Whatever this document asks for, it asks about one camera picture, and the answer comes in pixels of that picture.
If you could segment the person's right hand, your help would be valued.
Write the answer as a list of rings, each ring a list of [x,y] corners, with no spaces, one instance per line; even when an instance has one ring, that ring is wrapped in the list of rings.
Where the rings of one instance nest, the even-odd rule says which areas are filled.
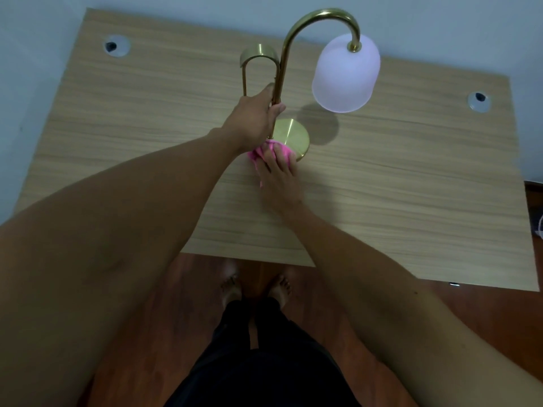
[[[302,186],[298,178],[298,171],[294,176],[287,169],[285,161],[277,154],[277,163],[271,156],[269,149],[264,145],[265,157],[272,171],[268,171],[268,178],[261,188],[264,204],[275,212],[284,221],[289,221],[304,207]]]

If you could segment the person's left hand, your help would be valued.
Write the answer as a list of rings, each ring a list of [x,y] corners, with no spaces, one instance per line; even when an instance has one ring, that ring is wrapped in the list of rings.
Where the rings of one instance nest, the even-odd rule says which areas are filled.
[[[220,128],[236,155],[256,149],[274,131],[276,119],[258,115],[255,107],[255,95],[242,96]]]

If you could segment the pink cleaning cloth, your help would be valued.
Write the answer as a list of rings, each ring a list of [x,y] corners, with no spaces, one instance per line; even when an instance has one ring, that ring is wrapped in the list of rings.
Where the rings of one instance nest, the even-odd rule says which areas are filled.
[[[247,153],[249,159],[252,161],[252,163],[255,166],[255,169],[257,172],[259,172],[259,164],[260,160],[262,160],[262,164],[266,166],[268,171],[272,171],[271,167],[269,166],[269,163],[267,162],[267,159],[265,157],[265,150],[264,145],[257,147],[255,150],[252,150]],[[280,154],[280,158],[282,158],[286,165],[287,169],[290,173],[292,173],[294,176],[297,173],[296,170],[296,152],[292,150],[290,147],[288,147],[286,144],[280,143],[279,141],[268,139],[266,140],[266,148],[269,149],[269,152],[273,159],[275,160],[275,164],[279,168],[280,165],[277,163],[277,154]]]

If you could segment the gold table lamp white shade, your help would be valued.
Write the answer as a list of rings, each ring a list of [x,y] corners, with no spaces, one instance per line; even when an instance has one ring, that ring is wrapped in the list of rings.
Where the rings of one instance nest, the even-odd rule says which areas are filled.
[[[255,44],[240,55],[243,95],[247,95],[246,68],[249,61],[264,58],[275,64],[272,105],[281,101],[290,50],[295,37],[308,26],[323,20],[336,20],[345,24],[350,33],[331,40],[322,50],[312,81],[314,104],[304,106],[295,119],[280,119],[266,141],[275,153],[283,153],[286,161],[301,160],[308,152],[310,142],[328,144],[339,132],[336,114],[359,110],[371,98],[381,58],[375,43],[361,34],[355,17],[340,8],[323,8],[299,19],[289,30],[281,54],[267,44]]]

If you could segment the person's left forearm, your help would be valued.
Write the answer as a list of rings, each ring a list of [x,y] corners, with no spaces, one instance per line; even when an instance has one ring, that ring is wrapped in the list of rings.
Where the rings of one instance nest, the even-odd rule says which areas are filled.
[[[71,184],[0,226],[0,407],[77,403],[247,150],[241,132],[212,129]]]

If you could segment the person's right forearm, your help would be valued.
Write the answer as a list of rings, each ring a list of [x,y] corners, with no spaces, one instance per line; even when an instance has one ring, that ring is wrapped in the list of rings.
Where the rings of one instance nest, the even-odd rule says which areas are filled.
[[[396,261],[302,203],[273,210],[307,250],[360,340],[419,407],[543,407],[543,383],[481,339]]]

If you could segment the person's right foot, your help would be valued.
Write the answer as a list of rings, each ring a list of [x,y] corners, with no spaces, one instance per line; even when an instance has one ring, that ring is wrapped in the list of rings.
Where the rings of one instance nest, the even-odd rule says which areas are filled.
[[[291,293],[292,288],[288,278],[283,273],[280,273],[271,281],[267,297],[277,301],[282,309],[289,301]]]

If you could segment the person's foot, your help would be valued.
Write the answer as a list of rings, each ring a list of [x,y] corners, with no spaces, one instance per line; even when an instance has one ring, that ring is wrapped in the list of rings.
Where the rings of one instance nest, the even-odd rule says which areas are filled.
[[[291,293],[292,288],[288,278],[283,273],[280,273],[271,281],[267,297],[277,301],[282,309],[289,301]]]
[[[238,273],[233,273],[221,283],[221,302],[226,308],[231,302],[242,301],[243,291]]]

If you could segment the person's left foot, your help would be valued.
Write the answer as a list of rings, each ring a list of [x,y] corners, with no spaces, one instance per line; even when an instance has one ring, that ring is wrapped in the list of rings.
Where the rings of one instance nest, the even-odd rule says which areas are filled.
[[[221,302],[226,308],[231,302],[242,301],[243,291],[238,273],[233,273],[221,283]]]

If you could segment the black trousers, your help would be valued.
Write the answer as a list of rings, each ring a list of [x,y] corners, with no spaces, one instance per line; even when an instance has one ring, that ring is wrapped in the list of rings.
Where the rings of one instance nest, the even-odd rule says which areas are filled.
[[[256,306],[250,348],[246,300],[223,311],[212,340],[164,407],[362,407],[329,352],[282,312]]]

